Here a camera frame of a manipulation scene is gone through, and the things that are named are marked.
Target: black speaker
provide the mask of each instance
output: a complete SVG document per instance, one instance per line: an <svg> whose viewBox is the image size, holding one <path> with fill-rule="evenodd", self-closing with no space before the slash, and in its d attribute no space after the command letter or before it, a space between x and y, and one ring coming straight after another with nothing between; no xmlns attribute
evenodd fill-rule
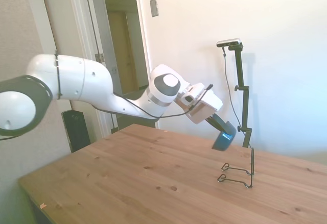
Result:
<svg viewBox="0 0 327 224"><path fill-rule="evenodd" d="M62 113L62 118L71 141L72 153L91 144L82 112L75 110L65 111Z"/></svg>

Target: wall plate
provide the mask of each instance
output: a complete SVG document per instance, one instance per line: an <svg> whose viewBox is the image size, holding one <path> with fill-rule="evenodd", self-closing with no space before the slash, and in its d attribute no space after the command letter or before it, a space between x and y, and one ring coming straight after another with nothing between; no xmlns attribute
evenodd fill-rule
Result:
<svg viewBox="0 0 327 224"><path fill-rule="evenodd" d="M151 7L152 17L158 16L159 15L159 11L158 11L158 3L157 3L157 0L150 0L150 7Z"/></svg>

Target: baseboard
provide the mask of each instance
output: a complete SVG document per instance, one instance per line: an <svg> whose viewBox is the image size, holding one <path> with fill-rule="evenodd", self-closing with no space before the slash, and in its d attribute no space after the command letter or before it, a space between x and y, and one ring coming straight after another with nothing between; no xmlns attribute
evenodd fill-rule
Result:
<svg viewBox="0 0 327 224"><path fill-rule="evenodd" d="M148 86L149 86L149 85L141 86L141 87L138 88L138 90L144 90L144 89L146 89Z"/></svg>

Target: black metal stand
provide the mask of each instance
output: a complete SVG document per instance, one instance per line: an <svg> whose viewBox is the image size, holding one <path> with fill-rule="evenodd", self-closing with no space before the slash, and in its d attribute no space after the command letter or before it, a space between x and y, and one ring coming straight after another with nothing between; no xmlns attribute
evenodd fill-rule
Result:
<svg viewBox="0 0 327 224"><path fill-rule="evenodd" d="M224 181L231 181L231 182L239 182L239 183L243 183L245 187L247 188L252 188L253 187L253 175L254 175L254 148L251 149L251 172L249 172L246 169L239 169L239 168L233 168L229 166L229 163L225 163L223 165L223 167L221 167L222 171L226 171L228 169L235 169L235 170L242 170L245 171L249 176L251 176L251 184L247 185L245 182L243 181L239 181L239 180L233 180L233 179L228 179L227 176L225 174L221 174L217 181L218 182L224 182Z"/></svg>
<svg viewBox="0 0 327 224"><path fill-rule="evenodd" d="M237 90L243 91L242 127L238 126L237 130L239 132L242 131L245 133L243 147L249 147L250 137L252 134L252 129L247 127L250 87L244 86L244 80L243 80L243 67L242 67L242 57L241 57L241 51L243 50L243 44L239 43L237 45L232 45L232 46L229 46L228 49L230 51L235 51L237 79L238 79L238 84L239 84L239 85L235 86L235 91L237 91Z"/></svg>

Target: camera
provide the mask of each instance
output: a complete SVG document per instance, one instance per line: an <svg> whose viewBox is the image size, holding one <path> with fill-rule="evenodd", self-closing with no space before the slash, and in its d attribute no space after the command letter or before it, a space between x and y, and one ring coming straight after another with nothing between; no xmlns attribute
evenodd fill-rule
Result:
<svg viewBox="0 0 327 224"><path fill-rule="evenodd" d="M241 43L240 39L227 39L227 40L218 41L216 46L227 47L227 46L237 45L240 43Z"/></svg>

